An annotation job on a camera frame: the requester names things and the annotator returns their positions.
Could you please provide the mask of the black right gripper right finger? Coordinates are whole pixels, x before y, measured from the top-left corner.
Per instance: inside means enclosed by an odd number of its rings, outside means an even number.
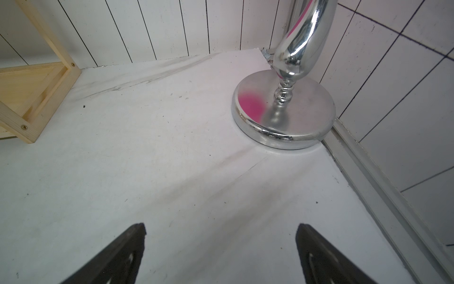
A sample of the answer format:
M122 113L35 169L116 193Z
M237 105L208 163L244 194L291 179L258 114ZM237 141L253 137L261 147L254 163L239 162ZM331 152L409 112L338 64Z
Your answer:
M307 284L375 283L308 224L299 224L296 246Z

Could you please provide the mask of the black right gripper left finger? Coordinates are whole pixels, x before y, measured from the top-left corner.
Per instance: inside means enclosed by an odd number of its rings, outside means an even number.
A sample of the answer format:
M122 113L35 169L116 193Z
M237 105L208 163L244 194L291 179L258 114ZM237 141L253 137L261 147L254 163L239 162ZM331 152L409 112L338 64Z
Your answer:
M133 224L64 284L134 284L145 249L143 223Z

